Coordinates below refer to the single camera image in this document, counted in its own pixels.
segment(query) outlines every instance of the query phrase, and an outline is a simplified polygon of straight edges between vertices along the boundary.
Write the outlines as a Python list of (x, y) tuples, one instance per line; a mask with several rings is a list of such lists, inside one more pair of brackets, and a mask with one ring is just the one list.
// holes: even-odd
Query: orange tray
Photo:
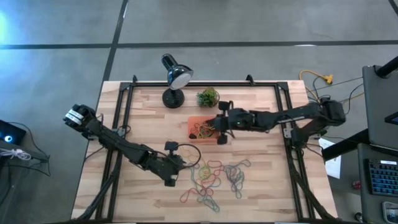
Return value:
[[(215, 116), (191, 116), (188, 118), (188, 138), (191, 134), (191, 129), (195, 128), (195, 124), (203, 124), (205, 121), (215, 118)], [(189, 138), (190, 142), (215, 142), (217, 143), (217, 138), (220, 135), (218, 131), (215, 131), (210, 137), (208, 138), (197, 138), (191, 139)]]

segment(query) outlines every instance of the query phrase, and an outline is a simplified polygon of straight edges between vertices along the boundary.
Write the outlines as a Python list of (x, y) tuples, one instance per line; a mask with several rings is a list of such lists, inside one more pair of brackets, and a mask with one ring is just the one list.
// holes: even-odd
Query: potted plant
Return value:
[(220, 95), (213, 87), (206, 88), (202, 93), (197, 94), (197, 102), (199, 106), (213, 107), (220, 100)]

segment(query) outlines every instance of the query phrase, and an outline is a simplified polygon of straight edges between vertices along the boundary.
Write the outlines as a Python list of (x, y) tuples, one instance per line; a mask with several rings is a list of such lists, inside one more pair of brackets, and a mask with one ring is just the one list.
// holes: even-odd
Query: keyboard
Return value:
[(398, 197), (397, 161), (367, 159), (371, 194)]

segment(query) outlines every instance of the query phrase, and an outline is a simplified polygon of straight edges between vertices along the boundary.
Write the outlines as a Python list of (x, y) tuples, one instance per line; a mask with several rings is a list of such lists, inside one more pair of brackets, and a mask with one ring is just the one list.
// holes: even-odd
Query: white paper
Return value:
[[(323, 139), (323, 138), (319, 139), (319, 145), (324, 149), (326, 149), (327, 147), (332, 146), (334, 144), (335, 143), (328, 141), (326, 139)], [(330, 177), (340, 179), (341, 156), (338, 156), (334, 159), (326, 161), (325, 167), (326, 167), (326, 173)]]

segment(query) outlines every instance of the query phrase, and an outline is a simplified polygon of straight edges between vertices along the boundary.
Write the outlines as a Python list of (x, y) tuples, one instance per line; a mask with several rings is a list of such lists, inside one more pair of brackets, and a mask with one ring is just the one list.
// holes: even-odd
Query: desk lamp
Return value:
[(169, 87), (163, 93), (163, 104), (168, 108), (178, 108), (184, 103), (185, 97), (180, 90), (191, 80), (193, 70), (185, 65), (179, 65), (172, 55), (162, 56), (162, 63), (167, 69), (167, 83)]

